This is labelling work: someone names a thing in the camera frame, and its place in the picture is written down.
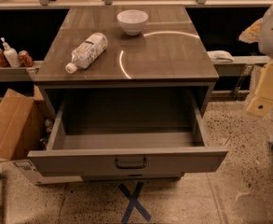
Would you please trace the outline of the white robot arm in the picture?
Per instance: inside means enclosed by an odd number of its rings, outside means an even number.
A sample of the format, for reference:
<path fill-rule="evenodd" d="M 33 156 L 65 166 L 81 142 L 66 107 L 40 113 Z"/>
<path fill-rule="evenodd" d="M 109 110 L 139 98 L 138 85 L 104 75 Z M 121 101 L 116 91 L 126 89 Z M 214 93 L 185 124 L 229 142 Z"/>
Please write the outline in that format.
<path fill-rule="evenodd" d="M 260 70 L 260 77 L 247 105 L 247 112 L 255 117 L 263 117 L 273 109 L 273 4 L 262 19 L 255 21 L 244 30 L 239 40 L 258 43 L 258 49 L 271 61 Z"/>

